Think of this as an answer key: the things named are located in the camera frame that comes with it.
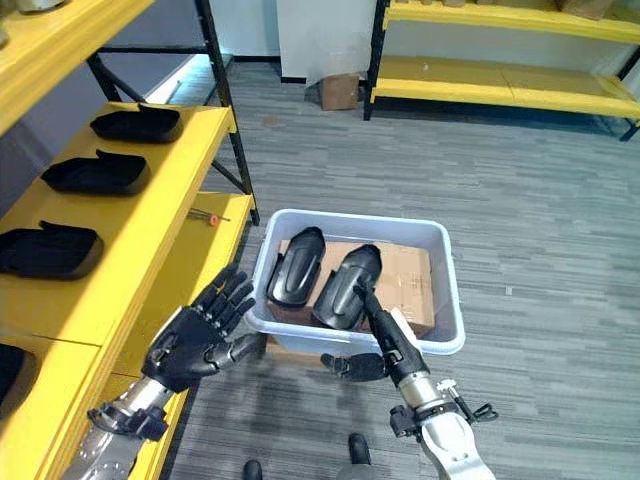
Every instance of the black object in bin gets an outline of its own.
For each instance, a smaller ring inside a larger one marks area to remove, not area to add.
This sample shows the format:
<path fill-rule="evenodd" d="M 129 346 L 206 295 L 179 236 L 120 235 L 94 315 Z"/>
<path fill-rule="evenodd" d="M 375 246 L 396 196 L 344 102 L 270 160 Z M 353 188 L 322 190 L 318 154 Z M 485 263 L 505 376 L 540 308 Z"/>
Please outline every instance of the black object in bin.
<path fill-rule="evenodd" d="M 108 113 L 91 122 L 102 138 L 140 143 L 171 143 L 182 133 L 180 112 L 138 104 L 140 111 Z"/>
<path fill-rule="evenodd" d="M 285 254 L 278 254 L 267 297 L 281 307 L 304 307 L 318 280 L 325 249 L 324 236 L 318 227 L 305 228 L 293 237 Z"/>
<path fill-rule="evenodd" d="M 380 249 L 363 245 L 349 252 L 338 271 L 333 270 L 313 306 L 313 316 L 332 328 L 352 330 L 364 311 L 362 300 L 353 287 L 359 283 L 374 285 L 382 271 Z"/>
<path fill-rule="evenodd" d="M 143 157 L 96 150 L 98 158 L 72 158 L 49 167 L 42 179 L 54 190 L 97 195 L 135 195 L 149 183 Z"/>
<path fill-rule="evenodd" d="M 74 280 L 93 270 L 104 250 L 95 230 L 44 220 L 40 226 L 42 230 L 18 228 L 0 235 L 0 273 Z"/>

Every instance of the silver metal arm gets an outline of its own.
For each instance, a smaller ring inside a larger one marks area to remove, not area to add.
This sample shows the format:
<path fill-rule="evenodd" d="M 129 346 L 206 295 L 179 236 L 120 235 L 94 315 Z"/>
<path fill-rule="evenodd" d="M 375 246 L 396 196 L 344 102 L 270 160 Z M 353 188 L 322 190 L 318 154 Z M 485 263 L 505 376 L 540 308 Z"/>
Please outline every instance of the silver metal arm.
<path fill-rule="evenodd" d="M 146 441 L 135 433 L 115 433 L 119 424 L 140 411 L 164 408 L 173 392 L 148 377 L 132 383 L 113 402 L 105 404 L 84 437 L 63 480 L 126 480 Z"/>

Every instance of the black shoe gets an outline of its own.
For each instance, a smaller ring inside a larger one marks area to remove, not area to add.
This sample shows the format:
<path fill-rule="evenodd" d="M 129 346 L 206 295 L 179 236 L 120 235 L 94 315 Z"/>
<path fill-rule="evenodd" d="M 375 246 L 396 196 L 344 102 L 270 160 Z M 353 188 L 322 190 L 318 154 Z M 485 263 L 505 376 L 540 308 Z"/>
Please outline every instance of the black shoe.
<path fill-rule="evenodd" d="M 249 460 L 244 464 L 242 480 L 262 480 L 262 466 L 257 460 Z"/>
<path fill-rule="evenodd" d="M 364 435 L 360 433 L 349 435 L 349 456 L 352 465 L 371 465 L 369 445 Z"/>

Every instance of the cardboard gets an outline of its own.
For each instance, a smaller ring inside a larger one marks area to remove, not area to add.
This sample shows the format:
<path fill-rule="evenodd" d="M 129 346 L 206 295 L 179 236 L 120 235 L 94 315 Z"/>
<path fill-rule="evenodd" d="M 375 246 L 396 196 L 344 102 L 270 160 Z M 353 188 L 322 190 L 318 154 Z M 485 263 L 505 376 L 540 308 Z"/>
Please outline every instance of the cardboard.
<path fill-rule="evenodd" d="M 611 7 L 613 0 L 556 0 L 556 3 L 564 13 L 600 20 Z"/>
<path fill-rule="evenodd" d="M 332 75 L 320 81 L 320 99 L 323 110 L 353 110 L 358 106 L 360 75 L 347 73 Z"/>
<path fill-rule="evenodd" d="M 289 242 L 280 244 L 280 253 Z M 327 242 L 318 281 L 306 306 L 290 310 L 268 302 L 273 316 L 281 322 L 312 327 L 330 328 L 313 318 L 313 304 L 320 296 L 331 270 L 337 270 L 350 251 L 362 243 Z M 399 308 L 418 338 L 434 327 L 433 295 L 431 291 L 431 264 L 429 252 L 421 248 L 403 247 L 391 243 L 375 242 L 380 249 L 382 273 L 376 283 L 376 296 L 380 304 L 391 311 Z M 356 331 L 369 332 L 369 322 L 360 322 Z"/>

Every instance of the yellow shelving unit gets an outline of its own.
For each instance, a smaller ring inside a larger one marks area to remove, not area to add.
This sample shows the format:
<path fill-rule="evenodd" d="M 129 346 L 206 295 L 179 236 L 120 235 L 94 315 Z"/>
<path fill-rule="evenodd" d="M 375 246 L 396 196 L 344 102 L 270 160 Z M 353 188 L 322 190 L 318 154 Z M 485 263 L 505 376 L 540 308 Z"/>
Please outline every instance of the yellow shelving unit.
<path fill-rule="evenodd" d="M 149 344 L 167 318 L 177 306 L 193 301 L 233 259 L 253 208 L 253 198 L 249 195 L 201 192 L 196 196 L 193 206 L 216 212 L 231 221 L 211 227 L 202 220 L 185 220 L 96 405 L 113 400 L 139 377 Z M 158 478 L 185 400 L 186 392 L 176 395 L 169 402 L 165 408 L 169 429 L 161 441 L 148 442 L 144 446 L 130 480 Z M 82 434 L 88 428 L 88 422 L 83 423 L 83 427 L 70 438 L 69 448 L 61 454 L 65 464 L 73 456 Z"/>
<path fill-rule="evenodd" d="M 3 336 L 38 360 L 38 380 L 20 407 L 0 420 L 0 478 L 46 479 L 54 458 L 52 446 L 73 430 L 82 406 L 83 384 L 98 347 L 46 338 Z"/>
<path fill-rule="evenodd" d="M 420 0 L 392 0 L 384 28 L 390 21 L 400 20 L 513 28 L 640 44 L 640 14 L 621 5 L 614 5 L 605 18 L 595 21 L 559 11 L 555 0 L 497 0 L 493 5 L 469 1 L 462 7 L 445 7 L 438 0 L 430 5 Z"/>
<path fill-rule="evenodd" d="M 252 208 L 252 197 L 201 192 L 193 206 L 231 221 L 222 221 L 212 228 L 203 220 L 185 220 L 116 361 L 114 373 L 138 376 L 151 340 L 176 307 L 195 299 L 220 269 L 233 260 Z"/>
<path fill-rule="evenodd" d="M 640 104 L 614 76 L 431 57 L 383 56 L 376 96 L 640 118 Z"/>
<path fill-rule="evenodd" d="M 141 155 L 149 165 L 151 180 L 140 194 L 61 194 L 38 178 L 0 220 L 0 232 L 37 227 L 40 220 L 88 227 L 106 245 L 96 269 L 74 282 L 1 275 L 0 317 L 9 328 L 90 345 L 124 341 L 215 152 L 235 129 L 230 108 L 172 108 L 180 111 L 184 124 L 184 132 L 173 143 L 103 140 L 86 126 L 55 160 L 95 156 L 96 149 Z M 114 103 L 100 114 L 132 109 L 137 106 Z"/>
<path fill-rule="evenodd" d="M 630 118 L 634 126 L 623 141 L 640 128 L 640 103 L 620 80 L 640 58 L 640 49 L 620 78 L 493 62 L 385 56 L 385 30 L 397 21 L 510 28 L 638 45 L 640 12 L 614 5 L 605 18 L 590 20 L 559 11 L 555 0 L 497 0 L 493 5 L 469 0 L 461 7 L 447 7 L 440 0 L 429 5 L 420 0 L 377 0 L 364 105 L 365 120 L 371 118 L 376 97 L 395 97 Z"/>
<path fill-rule="evenodd" d="M 39 14 L 3 18 L 0 135 L 153 0 L 71 0 Z"/>
<path fill-rule="evenodd" d="M 100 114 L 135 108 L 112 103 Z M 132 197 L 61 194 L 36 179 L 0 220 L 0 232 L 34 227 L 46 219 L 93 228 L 105 241 L 100 263 L 80 280 L 0 275 L 3 331 L 16 333 L 15 338 L 0 336 L 0 342 L 35 353 L 42 364 L 27 401 L 16 414 L 0 421 L 3 480 L 58 478 L 86 430 L 85 412 L 98 404 L 110 376 L 138 375 L 157 327 L 235 254 L 247 216 L 255 208 L 253 196 L 197 194 L 222 139 L 235 129 L 232 111 L 171 108 L 180 111 L 184 124 L 182 135 L 173 143 L 107 141 L 85 127 L 55 160 L 91 156 L 97 148 L 142 155 L 151 180 L 141 193 Z M 194 202 L 231 221 L 211 227 L 186 219 Z M 114 369 L 125 344 L 126 353 Z M 172 400 L 170 434 L 155 447 L 146 447 L 151 453 L 138 460 L 137 471 L 152 473 L 134 478 L 157 478 L 183 404 L 184 396 Z M 25 432 L 33 433 L 29 448 L 24 444 Z M 25 462 L 30 470 L 23 468 Z"/>

